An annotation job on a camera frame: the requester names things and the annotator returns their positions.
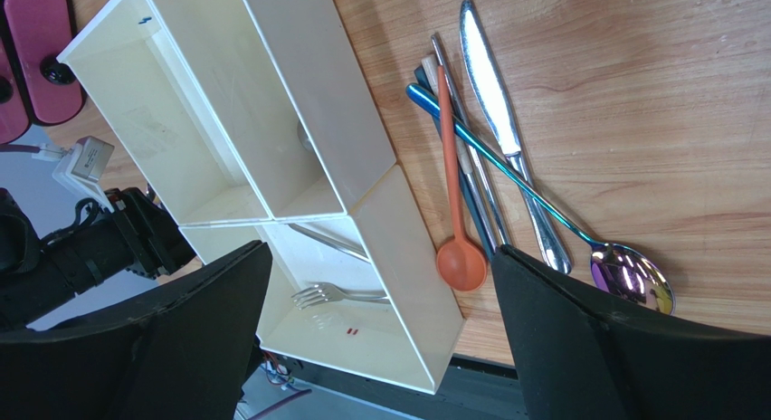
silver fork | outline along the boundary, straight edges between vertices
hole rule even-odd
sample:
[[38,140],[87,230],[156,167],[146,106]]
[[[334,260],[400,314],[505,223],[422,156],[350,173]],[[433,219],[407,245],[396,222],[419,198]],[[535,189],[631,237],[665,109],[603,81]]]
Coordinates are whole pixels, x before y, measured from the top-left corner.
[[364,296],[349,293],[340,289],[330,282],[317,282],[303,291],[291,295],[294,306],[299,310],[307,309],[327,302],[337,302],[343,300],[373,302],[377,304],[388,304],[391,301],[383,292],[379,296]]

cutlery tray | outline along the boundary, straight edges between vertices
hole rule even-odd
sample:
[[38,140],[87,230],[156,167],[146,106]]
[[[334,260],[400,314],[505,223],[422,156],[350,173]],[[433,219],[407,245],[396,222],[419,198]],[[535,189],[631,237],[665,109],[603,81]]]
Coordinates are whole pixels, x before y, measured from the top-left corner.
[[[273,253],[257,335],[270,351],[402,387],[434,393],[463,319],[435,266],[435,251],[400,167],[349,215],[303,226],[360,246],[361,262],[285,224],[183,227],[204,263],[252,240]],[[341,301],[297,310],[291,295],[313,282],[385,291],[390,304]]]
[[59,60],[180,225],[345,215],[395,163],[332,0],[110,0]]

orange spoon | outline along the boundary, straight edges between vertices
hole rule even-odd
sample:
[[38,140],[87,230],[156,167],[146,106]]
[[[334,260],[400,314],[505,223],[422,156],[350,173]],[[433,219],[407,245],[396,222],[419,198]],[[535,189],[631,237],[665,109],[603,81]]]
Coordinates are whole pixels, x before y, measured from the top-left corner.
[[439,108],[444,147],[444,174],[450,194],[450,213],[454,237],[444,243],[436,254],[436,267],[444,281],[456,291],[475,291],[487,279],[487,260],[480,249],[466,236],[461,207],[461,186],[458,178],[458,158],[455,130],[450,106],[450,89],[439,66]]

butter knife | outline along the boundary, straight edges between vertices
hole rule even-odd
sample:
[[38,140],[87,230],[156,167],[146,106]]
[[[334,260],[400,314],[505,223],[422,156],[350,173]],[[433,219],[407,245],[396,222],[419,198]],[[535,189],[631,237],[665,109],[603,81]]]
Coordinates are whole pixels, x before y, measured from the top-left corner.
[[[509,164],[533,185],[528,163],[522,153],[517,123],[506,86],[500,77],[498,65],[492,56],[490,44],[482,31],[479,15],[471,0],[464,0],[461,5],[461,46],[471,86],[503,155]],[[570,273],[570,256],[549,216],[532,197],[524,193],[522,197],[530,213],[544,263],[562,273]]]

wood grain surface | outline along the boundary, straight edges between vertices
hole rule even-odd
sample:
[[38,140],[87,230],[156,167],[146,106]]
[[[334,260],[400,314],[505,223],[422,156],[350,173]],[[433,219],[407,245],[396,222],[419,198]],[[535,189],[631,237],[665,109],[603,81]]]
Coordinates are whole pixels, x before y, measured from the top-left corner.
[[[74,0],[83,27],[107,0]],[[771,334],[771,0],[474,0],[538,186],[667,274],[688,320]],[[450,234],[442,148],[404,95],[438,32],[472,121],[461,0],[335,0],[436,244]],[[105,186],[143,179],[91,103],[49,131],[118,148]],[[539,255],[519,191],[495,177],[515,245]],[[588,247],[560,233],[590,282]],[[459,293],[457,351],[511,363],[492,281]]]

